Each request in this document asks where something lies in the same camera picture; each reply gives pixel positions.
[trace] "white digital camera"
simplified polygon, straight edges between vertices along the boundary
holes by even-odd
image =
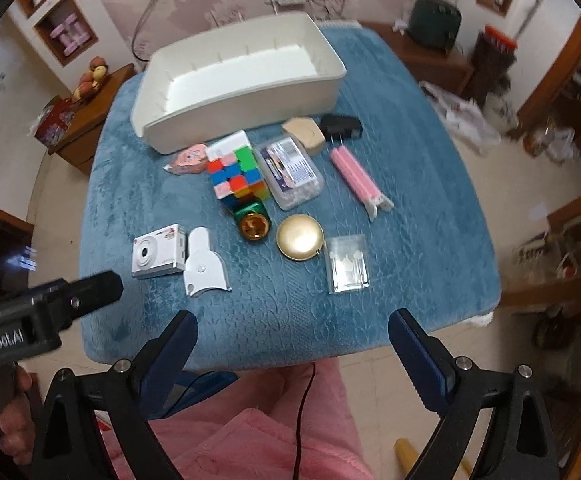
[[[133,278],[153,278],[182,272],[185,262],[186,232],[179,224],[169,225],[133,240]]]

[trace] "person's hand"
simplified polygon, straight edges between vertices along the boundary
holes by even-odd
[[[21,367],[15,370],[17,395],[0,415],[0,428],[4,433],[0,448],[12,456],[16,464],[27,465],[32,460],[32,445],[35,442],[35,424],[30,416],[30,403],[24,392],[32,386],[32,379]]]

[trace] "clear plastic packaging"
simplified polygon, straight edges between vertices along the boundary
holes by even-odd
[[[368,280],[368,248],[364,235],[337,236],[323,243],[331,294],[364,290]]]
[[[501,143],[501,135],[486,121],[476,104],[426,81],[419,86],[446,130],[478,155],[487,155],[489,149]]]
[[[270,192],[284,211],[323,191],[323,176],[295,137],[268,140],[255,147],[254,155]]]

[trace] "screw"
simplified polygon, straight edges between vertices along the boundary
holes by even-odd
[[[58,379],[60,381],[65,381],[67,378],[70,377],[71,373],[72,373],[72,370],[70,368],[61,368],[61,370],[59,370],[59,372],[57,372]]]
[[[528,365],[519,365],[517,371],[522,377],[525,377],[526,379],[532,377],[532,368]]]
[[[130,361],[128,359],[120,359],[112,367],[115,368],[117,373],[123,374],[123,372],[127,372],[130,368]]]
[[[462,370],[470,370],[470,368],[473,367],[473,362],[470,360],[470,357],[463,355],[460,355],[458,358],[456,358],[455,362]]]

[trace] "beige wedge sponge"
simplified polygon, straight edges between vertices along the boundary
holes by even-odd
[[[282,124],[282,129],[301,142],[310,156],[317,155],[326,142],[319,126],[310,117],[293,117]]]

